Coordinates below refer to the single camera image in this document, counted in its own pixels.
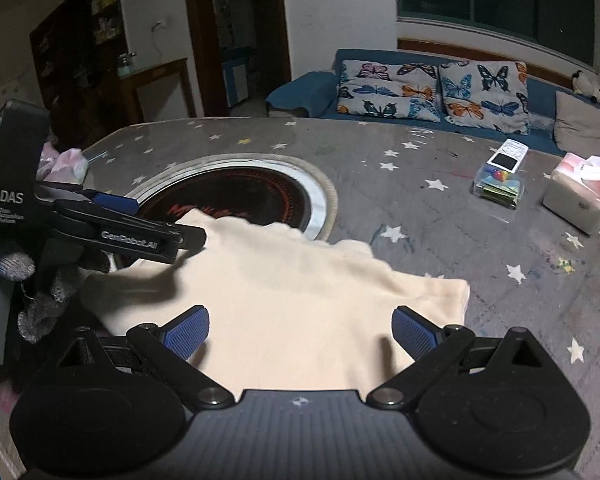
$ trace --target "pink plastic bag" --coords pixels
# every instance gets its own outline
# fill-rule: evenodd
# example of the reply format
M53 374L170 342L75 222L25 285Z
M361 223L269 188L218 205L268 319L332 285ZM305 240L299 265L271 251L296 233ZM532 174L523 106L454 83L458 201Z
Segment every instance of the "pink plastic bag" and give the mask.
M36 180L81 184L88 167L89 161L82 155L82 150L72 148L58 153L49 142L46 142L40 154Z
M551 178L576 192L592 208L600 210L600 180L584 180L578 176L578 168L584 162L584 158L567 153L554 169Z
M40 163L38 164L36 180L44 180L51 173L59 156L60 153L51 145L51 142L45 142L45 145L42 147L42 153L40 153Z

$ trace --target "cable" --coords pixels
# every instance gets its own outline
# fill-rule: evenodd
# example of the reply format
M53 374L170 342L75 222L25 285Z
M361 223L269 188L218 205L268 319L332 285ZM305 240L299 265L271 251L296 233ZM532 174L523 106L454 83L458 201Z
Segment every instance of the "cable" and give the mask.
M162 64L162 51L155 44L155 27L151 28L151 42L154 46L155 51L160 55L160 64Z

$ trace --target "power outlet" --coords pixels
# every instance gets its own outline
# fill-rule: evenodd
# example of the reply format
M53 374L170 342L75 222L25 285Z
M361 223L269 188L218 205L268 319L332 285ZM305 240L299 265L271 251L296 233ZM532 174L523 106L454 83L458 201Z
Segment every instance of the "power outlet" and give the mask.
M151 26L151 30L160 30L161 28L167 28L167 18L163 18L158 20Z

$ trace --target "doorway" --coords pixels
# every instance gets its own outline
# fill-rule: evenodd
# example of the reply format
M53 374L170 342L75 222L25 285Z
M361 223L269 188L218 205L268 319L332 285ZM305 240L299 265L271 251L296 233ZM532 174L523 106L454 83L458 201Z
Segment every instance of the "doorway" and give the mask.
M291 81L284 0L186 0L206 116L266 114Z

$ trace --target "blue gripper pad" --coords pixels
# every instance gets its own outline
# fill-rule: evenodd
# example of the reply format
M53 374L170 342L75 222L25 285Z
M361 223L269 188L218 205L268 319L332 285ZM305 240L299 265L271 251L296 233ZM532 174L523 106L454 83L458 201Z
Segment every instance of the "blue gripper pad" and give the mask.
M202 305L191 307L160 329L160 340L174 354L189 359L209 335L209 312Z
M95 197L93 197L93 202L101 205L102 207L106 207L107 209L131 216L136 215L140 209L140 206L135 199L127 198L126 196L112 195L109 193L98 193Z
M414 360L433 350L442 338L442 330L410 308L400 306L391 316L394 339Z

